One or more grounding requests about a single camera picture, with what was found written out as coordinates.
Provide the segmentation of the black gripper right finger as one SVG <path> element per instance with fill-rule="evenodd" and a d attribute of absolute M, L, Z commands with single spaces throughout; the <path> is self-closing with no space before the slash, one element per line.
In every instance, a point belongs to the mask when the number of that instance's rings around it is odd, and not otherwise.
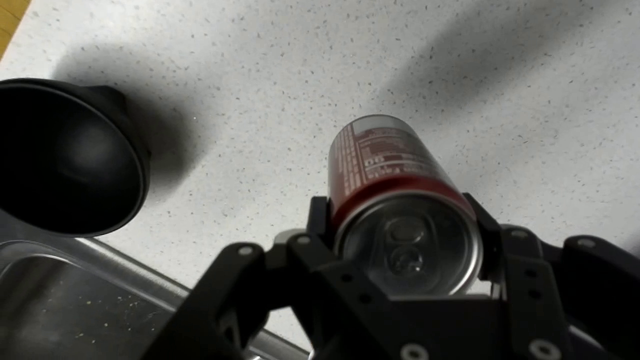
<path fill-rule="evenodd" d="M 505 306 L 515 360 L 640 360 L 638 255 L 590 234 L 551 246 L 466 200 L 483 246 L 480 278 Z"/>

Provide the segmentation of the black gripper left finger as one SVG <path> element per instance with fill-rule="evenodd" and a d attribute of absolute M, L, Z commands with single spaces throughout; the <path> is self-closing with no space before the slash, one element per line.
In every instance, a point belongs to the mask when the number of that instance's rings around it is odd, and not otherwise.
<path fill-rule="evenodd" d="M 328 247 L 330 200 L 310 200 L 308 223 L 270 250 L 226 246 L 142 360 L 244 360 L 274 310 L 289 307 L 311 360 L 357 360 L 373 350 L 372 283 Z"/>

